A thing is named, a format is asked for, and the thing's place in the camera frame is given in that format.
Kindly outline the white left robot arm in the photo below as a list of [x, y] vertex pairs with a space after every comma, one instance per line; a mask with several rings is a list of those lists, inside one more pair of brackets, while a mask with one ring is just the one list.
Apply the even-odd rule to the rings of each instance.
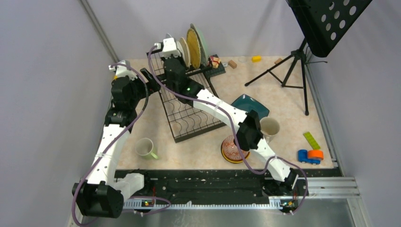
[[109, 70], [114, 73], [112, 99], [100, 145], [88, 173], [72, 188], [74, 203], [87, 217], [117, 218], [131, 196], [136, 192], [147, 195], [152, 188], [152, 183], [142, 174], [127, 174], [117, 181], [114, 177], [122, 148], [144, 112], [143, 109], [136, 111], [138, 103], [144, 100], [146, 106], [149, 96], [160, 87], [149, 71], [133, 69], [128, 60], [110, 65]]

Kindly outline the white plate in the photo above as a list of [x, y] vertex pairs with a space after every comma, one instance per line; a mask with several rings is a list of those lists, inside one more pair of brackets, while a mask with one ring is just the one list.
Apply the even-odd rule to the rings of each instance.
[[182, 59], [184, 59], [183, 48], [182, 48], [182, 46], [181, 46], [181, 44], [180, 44], [179, 41], [176, 41], [176, 46], [177, 46], [177, 49], [178, 49], [178, 51], [179, 51], [179, 53], [180, 53], [180, 57], [181, 57]]

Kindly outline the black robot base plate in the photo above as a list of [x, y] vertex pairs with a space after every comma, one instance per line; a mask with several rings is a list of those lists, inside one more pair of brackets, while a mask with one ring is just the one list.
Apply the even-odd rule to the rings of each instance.
[[144, 208], [268, 205], [274, 196], [283, 196], [279, 205], [287, 208], [289, 202], [295, 207], [309, 195], [299, 171], [293, 186], [273, 180], [269, 173], [256, 175], [249, 170], [118, 170], [115, 178], [133, 173], [144, 175], [143, 189], [133, 195]]

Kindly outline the cream floral plate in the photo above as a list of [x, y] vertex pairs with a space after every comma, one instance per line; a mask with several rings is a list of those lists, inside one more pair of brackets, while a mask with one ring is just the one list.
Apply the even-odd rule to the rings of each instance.
[[190, 68], [190, 66], [191, 66], [191, 57], [190, 57], [190, 52], [189, 52], [189, 49], [188, 49], [188, 44], [187, 44], [186, 40], [183, 37], [181, 37], [179, 39], [179, 42], [180, 42], [181, 47], [183, 49], [183, 59], [184, 59], [184, 62], [186, 64], [186, 67]]

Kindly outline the yellow bamboo pattern plate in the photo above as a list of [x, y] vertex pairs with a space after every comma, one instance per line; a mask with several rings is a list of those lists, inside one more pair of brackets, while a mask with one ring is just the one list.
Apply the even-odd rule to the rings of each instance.
[[194, 69], [198, 69], [201, 65], [201, 48], [198, 36], [193, 28], [187, 31], [187, 44], [191, 55], [191, 65]]

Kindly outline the black wire dish rack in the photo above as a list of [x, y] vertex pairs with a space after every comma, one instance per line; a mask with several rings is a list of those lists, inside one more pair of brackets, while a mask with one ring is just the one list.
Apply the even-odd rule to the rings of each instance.
[[[191, 68], [186, 75], [217, 96], [210, 78], [203, 74], [205, 68], [206, 66], [201, 66], [199, 69]], [[223, 122], [207, 112], [183, 104], [164, 88], [160, 89], [159, 96], [176, 143], [225, 126]]]

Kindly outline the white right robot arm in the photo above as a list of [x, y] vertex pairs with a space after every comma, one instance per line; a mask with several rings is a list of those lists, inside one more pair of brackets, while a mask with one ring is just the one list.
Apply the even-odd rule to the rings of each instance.
[[[151, 55], [153, 52], [162, 51], [165, 47], [171, 47], [173, 54], [163, 58], [166, 80], [161, 82], [155, 75]], [[277, 181], [277, 188], [281, 194], [290, 195], [296, 189], [299, 178], [295, 171], [296, 166], [279, 157], [269, 146], [261, 131], [258, 113], [254, 110], [246, 112], [229, 105], [205, 89], [202, 84], [189, 78], [174, 38], [164, 39], [163, 42], [155, 43], [151, 47], [148, 53], [148, 65], [156, 82], [180, 102], [207, 112], [230, 127], [239, 155], [252, 173], [264, 175], [269, 172]], [[264, 162], [261, 171], [250, 166], [243, 154], [245, 151], [256, 154]]]

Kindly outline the dark teal square plate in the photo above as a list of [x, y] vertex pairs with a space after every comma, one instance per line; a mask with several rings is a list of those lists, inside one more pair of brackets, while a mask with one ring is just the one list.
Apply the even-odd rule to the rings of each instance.
[[258, 113], [260, 119], [267, 117], [270, 113], [266, 106], [247, 94], [240, 95], [231, 105], [246, 112], [254, 110]]

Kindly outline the light green flower plate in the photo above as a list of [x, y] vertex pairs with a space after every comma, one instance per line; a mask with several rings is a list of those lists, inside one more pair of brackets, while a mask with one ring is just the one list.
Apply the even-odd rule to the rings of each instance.
[[190, 28], [192, 28], [198, 36], [198, 40], [200, 43], [200, 50], [201, 50], [201, 63], [203, 66], [208, 66], [209, 65], [209, 50], [208, 50], [208, 46], [207, 46], [205, 37], [203, 35], [203, 32], [195, 24], [192, 24], [192, 23], [190, 24]]

